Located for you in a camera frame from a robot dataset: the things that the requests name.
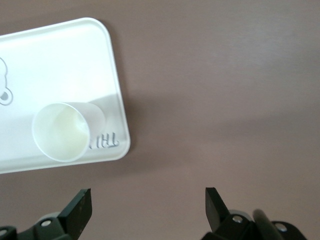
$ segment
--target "screw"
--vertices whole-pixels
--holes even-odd
[[[279,222],[276,223],[275,226],[280,232],[286,232],[288,230],[285,225]]]
[[[0,236],[5,235],[7,232],[8,232],[8,230],[6,230],[6,229],[0,230]]]
[[[50,224],[51,224],[51,220],[46,220],[41,223],[41,227],[46,227],[46,226],[49,226]]]
[[[243,221],[242,217],[240,217],[240,216],[234,216],[232,218],[232,220],[235,221],[238,224],[242,223],[242,221]]]

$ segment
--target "cartoon bear drawing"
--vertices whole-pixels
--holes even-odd
[[[7,87],[7,73],[7,65],[0,57],[0,104],[4,106],[9,105],[14,99],[12,92]]]

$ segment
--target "white tray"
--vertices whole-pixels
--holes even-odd
[[[0,173],[118,160],[130,135],[110,35],[80,18],[0,36]],[[32,138],[34,114],[54,102],[91,102],[107,123],[74,162],[43,155]]]

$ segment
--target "silver screw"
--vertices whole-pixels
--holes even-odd
[[[280,232],[286,232],[288,229],[286,228],[285,225],[283,225],[282,223],[276,223],[275,227],[280,231]]]
[[[46,226],[49,226],[50,224],[51,224],[51,220],[46,220],[41,223],[41,227],[46,227]]]
[[[8,232],[8,230],[6,230],[6,229],[1,230],[0,231],[0,236],[5,235],[7,232]]]
[[[232,220],[235,221],[238,224],[242,223],[242,221],[243,221],[242,217],[240,217],[240,216],[234,216],[232,218]]]

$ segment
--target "white cup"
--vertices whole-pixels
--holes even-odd
[[[33,118],[32,136],[49,158],[72,162],[81,158],[105,125],[102,110],[88,102],[57,102]]]

